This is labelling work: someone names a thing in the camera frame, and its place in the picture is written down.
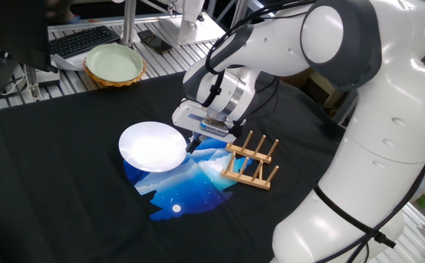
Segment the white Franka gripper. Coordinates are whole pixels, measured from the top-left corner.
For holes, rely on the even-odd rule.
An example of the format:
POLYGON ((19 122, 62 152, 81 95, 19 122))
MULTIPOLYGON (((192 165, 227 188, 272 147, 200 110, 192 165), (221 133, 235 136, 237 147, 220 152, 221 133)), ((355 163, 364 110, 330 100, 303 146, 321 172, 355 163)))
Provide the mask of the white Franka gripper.
POLYGON ((233 123, 225 115, 201 106, 189 99, 181 101, 172 114, 174 125, 192 131, 193 138, 187 144, 185 151, 193 153, 207 137, 223 142, 234 142, 236 137, 229 131, 233 123))

